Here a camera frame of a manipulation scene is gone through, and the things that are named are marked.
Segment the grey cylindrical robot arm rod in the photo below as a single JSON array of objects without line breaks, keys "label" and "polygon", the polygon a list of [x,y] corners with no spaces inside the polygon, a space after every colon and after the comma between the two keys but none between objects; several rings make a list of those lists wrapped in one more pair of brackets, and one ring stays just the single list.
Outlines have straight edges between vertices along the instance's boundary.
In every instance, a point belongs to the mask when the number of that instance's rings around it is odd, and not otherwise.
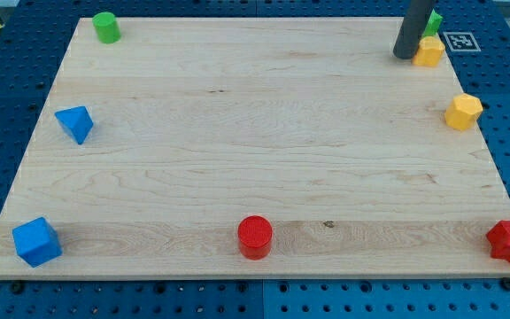
[{"label": "grey cylindrical robot arm rod", "polygon": [[411,59],[414,56],[435,3],[436,0],[410,1],[392,51],[396,58]]}]

